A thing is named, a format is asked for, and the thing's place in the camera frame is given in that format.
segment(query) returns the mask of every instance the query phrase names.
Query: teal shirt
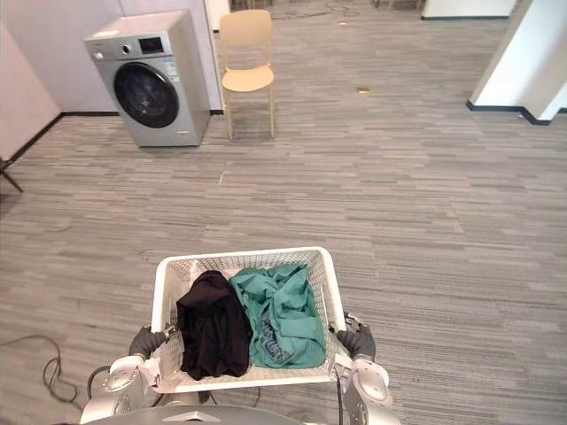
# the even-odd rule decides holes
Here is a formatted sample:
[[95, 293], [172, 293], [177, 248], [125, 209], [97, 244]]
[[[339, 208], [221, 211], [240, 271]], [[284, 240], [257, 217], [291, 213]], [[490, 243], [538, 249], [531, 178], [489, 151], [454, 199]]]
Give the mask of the teal shirt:
[[325, 361], [325, 335], [306, 265], [245, 268], [230, 283], [252, 327], [250, 360], [256, 366], [297, 369]]

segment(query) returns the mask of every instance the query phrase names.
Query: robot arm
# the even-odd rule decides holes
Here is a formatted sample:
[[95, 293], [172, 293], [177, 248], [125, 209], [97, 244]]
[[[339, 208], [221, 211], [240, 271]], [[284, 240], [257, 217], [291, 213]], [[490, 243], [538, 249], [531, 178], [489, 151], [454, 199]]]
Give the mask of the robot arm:
[[346, 315], [346, 323], [353, 330], [339, 330], [337, 339], [353, 359], [343, 396], [351, 425], [400, 425], [391, 410], [388, 374], [374, 362], [376, 343], [370, 328], [351, 314]]
[[[354, 330], [339, 331], [337, 339], [352, 358], [348, 360], [349, 373], [342, 391], [350, 425], [400, 425], [391, 410], [388, 374], [374, 362], [376, 345], [369, 327], [351, 314], [346, 316], [346, 322]], [[111, 366], [110, 376], [103, 383], [105, 393], [85, 406], [81, 424], [155, 406], [156, 394], [151, 386], [158, 384], [159, 360], [151, 359], [150, 355], [173, 332], [175, 329], [169, 328], [153, 334], [149, 328], [141, 328], [130, 345], [129, 355]]]
[[151, 359], [175, 328], [152, 333], [141, 328], [128, 350], [128, 356], [114, 361], [110, 376], [102, 384], [103, 394], [89, 400], [81, 415], [81, 424], [154, 406], [156, 393], [151, 386], [159, 379], [159, 360]]

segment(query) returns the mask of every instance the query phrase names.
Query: washing machine control panel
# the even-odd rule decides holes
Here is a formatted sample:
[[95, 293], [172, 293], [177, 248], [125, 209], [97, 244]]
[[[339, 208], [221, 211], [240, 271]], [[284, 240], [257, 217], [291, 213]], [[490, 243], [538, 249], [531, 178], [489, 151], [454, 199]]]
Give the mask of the washing machine control panel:
[[90, 56], [95, 62], [122, 59], [151, 58], [171, 55], [171, 44], [167, 33], [142, 36], [93, 37], [86, 41]]

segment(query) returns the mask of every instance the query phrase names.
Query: washing machine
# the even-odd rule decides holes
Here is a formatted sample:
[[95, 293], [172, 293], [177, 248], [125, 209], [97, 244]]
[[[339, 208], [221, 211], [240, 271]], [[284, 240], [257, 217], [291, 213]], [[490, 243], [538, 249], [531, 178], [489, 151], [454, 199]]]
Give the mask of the washing machine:
[[119, 18], [84, 42], [138, 145], [201, 143], [210, 111], [187, 11]]

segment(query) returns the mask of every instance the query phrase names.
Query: washing machine door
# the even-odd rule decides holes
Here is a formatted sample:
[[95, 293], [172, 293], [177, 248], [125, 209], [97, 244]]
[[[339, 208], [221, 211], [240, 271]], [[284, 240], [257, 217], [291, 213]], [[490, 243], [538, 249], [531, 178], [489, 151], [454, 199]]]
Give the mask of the washing machine door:
[[124, 112], [146, 127], [167, 127], [179, 112], [175, 87], [163, 73], [142, 62], [128, 62], [118, 69], [114, 94]]

